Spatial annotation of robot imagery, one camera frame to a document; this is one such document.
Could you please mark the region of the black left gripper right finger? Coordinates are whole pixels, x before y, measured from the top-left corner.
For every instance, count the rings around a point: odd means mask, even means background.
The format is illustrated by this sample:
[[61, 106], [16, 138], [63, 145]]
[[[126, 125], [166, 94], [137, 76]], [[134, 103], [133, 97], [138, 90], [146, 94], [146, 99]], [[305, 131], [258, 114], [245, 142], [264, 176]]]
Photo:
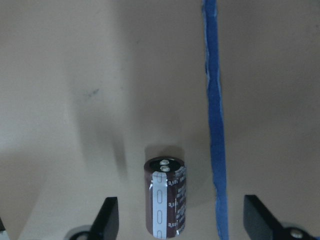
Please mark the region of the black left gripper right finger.
[[289, 240], [288, 231], [256, 195], [245, 195], [243, 225], [251, 240]]

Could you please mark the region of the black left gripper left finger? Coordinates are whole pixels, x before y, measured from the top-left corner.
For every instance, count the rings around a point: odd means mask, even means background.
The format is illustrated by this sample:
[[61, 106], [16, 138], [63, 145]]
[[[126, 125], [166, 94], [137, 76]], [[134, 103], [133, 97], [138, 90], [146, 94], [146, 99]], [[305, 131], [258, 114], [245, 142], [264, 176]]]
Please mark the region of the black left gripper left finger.
[[107, 197], [88, 235], [88, 240], [115, 240], [119, 231], [118, 198]]

